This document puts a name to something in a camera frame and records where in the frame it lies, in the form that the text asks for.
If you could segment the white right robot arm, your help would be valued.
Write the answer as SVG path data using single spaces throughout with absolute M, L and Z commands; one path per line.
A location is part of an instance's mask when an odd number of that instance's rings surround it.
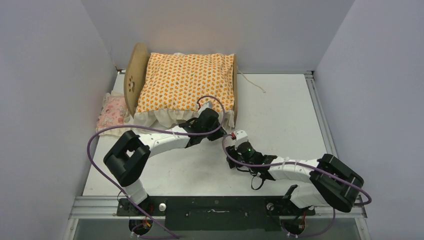
M 283 209 L 289 214 L 320 205 L 349 213 L 364 185 L 359 174 L 329 153 L 318 159 L 295 160 L 262 154 L 249 142 L 227 146 L 224 152 L 231 169 L 247 167 L 249 173 L 263 182 L 300 182 L 282 201 Z

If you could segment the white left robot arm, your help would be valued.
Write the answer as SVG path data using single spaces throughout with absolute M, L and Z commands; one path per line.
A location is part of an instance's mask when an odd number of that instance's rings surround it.
M 150 157 L 174 150 L 185 149 L 201 143 L 203 139 L 215 141 L 226 135 L 219 115 L 210 108 L 165 133 L 136 134 L 124 132 L 103 158 L 119 186 L 131 199 L 129 208 L 136 215 L 148 211 L 150 196 L 140 179 Z

